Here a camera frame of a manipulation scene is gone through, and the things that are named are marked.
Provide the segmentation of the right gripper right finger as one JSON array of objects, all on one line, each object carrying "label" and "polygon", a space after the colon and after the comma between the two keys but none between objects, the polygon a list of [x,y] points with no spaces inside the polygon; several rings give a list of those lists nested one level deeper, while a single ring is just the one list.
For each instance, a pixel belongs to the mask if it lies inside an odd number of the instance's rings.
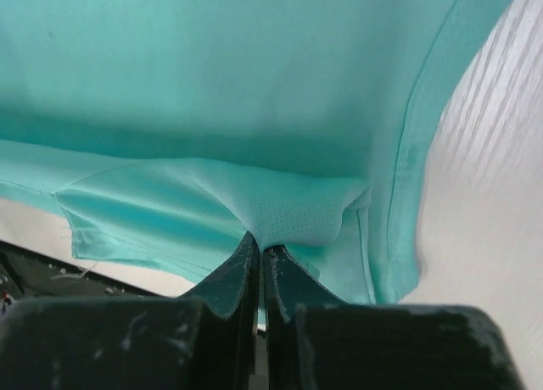
[{"label": "right gripper right finger", "polygon": [[272,389],[520,389],[501,331],[468,306],[351,305],[283,246],[262,257]]}]

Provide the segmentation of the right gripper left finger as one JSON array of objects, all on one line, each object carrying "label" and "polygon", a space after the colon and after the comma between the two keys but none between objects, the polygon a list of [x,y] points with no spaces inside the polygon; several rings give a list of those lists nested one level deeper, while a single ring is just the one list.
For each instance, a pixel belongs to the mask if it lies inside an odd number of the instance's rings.
[{"label": "right gripper left finger", "polygon": [[177,303],[119,314],[12,309],[1,317],[2,388],[247,388],[258,306],[252,235],[199,284],[169,299]]}]

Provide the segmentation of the teal t shirt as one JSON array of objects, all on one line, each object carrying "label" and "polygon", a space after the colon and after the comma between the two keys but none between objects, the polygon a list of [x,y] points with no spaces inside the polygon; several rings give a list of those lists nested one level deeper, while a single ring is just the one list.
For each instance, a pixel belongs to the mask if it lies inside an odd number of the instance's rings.
[{"label": "teal t shirt", "polygon": [[1,0],[1,194],[200,281],[251,233],[394,303],[442,110],[512,0]]}]

